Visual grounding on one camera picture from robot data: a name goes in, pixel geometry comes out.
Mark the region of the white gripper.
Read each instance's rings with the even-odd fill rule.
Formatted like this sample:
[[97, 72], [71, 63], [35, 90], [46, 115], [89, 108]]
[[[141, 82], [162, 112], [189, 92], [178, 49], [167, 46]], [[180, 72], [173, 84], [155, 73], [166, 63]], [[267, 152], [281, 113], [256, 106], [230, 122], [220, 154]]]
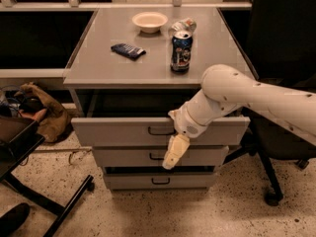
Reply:
[[190, 138], [197, 138], [208, 127], [207, 113], [200, 104], [185, 102], [180, 108], [168, 112], [174, 121], [174, 128], [179, 133], [172, 135], [164, 156], [162, 167], [166, 170], [174, 168], [190, 146]]

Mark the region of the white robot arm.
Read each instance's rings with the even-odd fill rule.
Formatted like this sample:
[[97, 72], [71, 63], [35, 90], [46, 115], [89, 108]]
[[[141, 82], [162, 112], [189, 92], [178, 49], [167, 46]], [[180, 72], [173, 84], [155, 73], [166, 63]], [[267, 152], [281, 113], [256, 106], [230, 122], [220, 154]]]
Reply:
[[316, 96], [254, 80], [237, 69], [216, 64], [201, 77], [200, 90], [169, 112], [176, 133], [171, 136], [162, 166], [170, 170], [216, 119], [247, 108], [316, 145]]

